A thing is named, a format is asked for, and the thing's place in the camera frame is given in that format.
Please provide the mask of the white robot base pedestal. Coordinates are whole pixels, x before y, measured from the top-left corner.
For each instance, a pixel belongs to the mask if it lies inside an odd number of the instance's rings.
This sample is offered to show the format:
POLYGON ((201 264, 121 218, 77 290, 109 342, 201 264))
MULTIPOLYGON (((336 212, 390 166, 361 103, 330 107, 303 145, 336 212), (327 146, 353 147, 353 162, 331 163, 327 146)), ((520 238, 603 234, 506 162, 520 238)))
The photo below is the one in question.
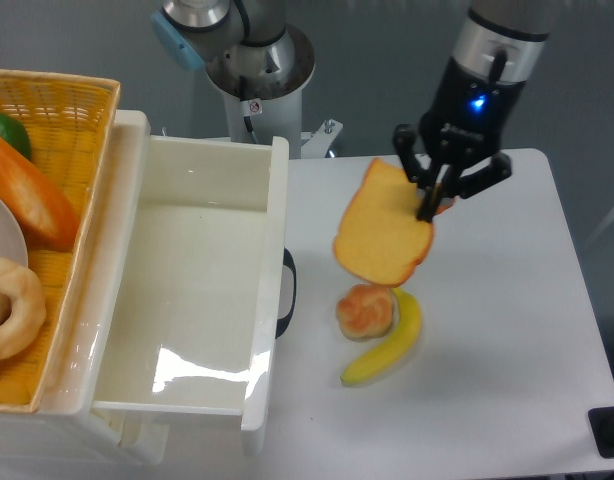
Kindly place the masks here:
POLYGON ((240 100, 221 92, 232 142, 270 145, 273 137, 283 137, 289 144, 290 159, 334 158, 334 143, 343 124, 326 119, 313 131, 303 131, 303 90, 270 100, 240 100))

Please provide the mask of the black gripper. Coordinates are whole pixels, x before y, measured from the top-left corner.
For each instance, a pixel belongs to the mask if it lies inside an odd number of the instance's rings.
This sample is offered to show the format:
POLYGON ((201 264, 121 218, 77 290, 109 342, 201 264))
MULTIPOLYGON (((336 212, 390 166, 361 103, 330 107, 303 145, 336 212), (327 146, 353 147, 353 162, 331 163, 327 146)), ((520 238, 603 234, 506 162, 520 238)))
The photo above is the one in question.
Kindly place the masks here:
POLYGON ((508 166, 493 162, 461 177, 500 151, 502 129, 513 107, 513 86, 502 82, 506 63, 505 57, 495 57, 478 75, 449 60, 418 125, 395 127, 392 144, 402 168, 423 192, 419 221, 432 222, 443 199, 468 198, 510 176, 508 166))

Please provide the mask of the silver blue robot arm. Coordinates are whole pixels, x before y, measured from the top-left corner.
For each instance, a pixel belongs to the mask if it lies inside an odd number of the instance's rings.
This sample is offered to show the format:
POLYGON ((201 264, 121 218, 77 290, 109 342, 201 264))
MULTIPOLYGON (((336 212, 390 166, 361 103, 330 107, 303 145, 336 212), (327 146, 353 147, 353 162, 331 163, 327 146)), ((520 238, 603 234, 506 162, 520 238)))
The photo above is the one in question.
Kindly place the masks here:
MULTIPOLYGON (((558 14, 556 1, 474 1, 430 108, 392 142, 431 222, 451 199, 469 198, 511 175, 504 125, 558 14)), ((289 24, 282 1, 165 1, 151 25, 183 68, 202 69, 222 94, 230 138, 288 141, 302 153, 302 92, 313 46, 289 24)))

